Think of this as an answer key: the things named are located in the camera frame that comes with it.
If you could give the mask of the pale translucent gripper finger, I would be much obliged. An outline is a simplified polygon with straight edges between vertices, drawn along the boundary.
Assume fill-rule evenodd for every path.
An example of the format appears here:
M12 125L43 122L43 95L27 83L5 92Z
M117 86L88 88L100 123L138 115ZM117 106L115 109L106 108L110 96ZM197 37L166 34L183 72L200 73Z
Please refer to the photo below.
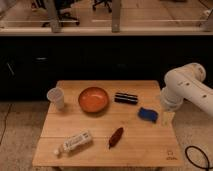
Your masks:
M169 126L169 125L171 125L174 116L175 116L175 113L174 113L174 112L165 111L165 112L163 113L162 125L163 125L163 126Z

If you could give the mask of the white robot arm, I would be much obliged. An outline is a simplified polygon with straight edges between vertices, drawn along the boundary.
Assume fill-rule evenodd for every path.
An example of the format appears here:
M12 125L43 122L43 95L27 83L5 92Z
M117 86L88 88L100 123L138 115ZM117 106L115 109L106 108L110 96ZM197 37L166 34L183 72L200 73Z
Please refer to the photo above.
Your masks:
M175 112L188 100L213 118L213 89L203 83L206 70L199 63L189 63L169 70L159 100L163 108L162 125L172 123Z

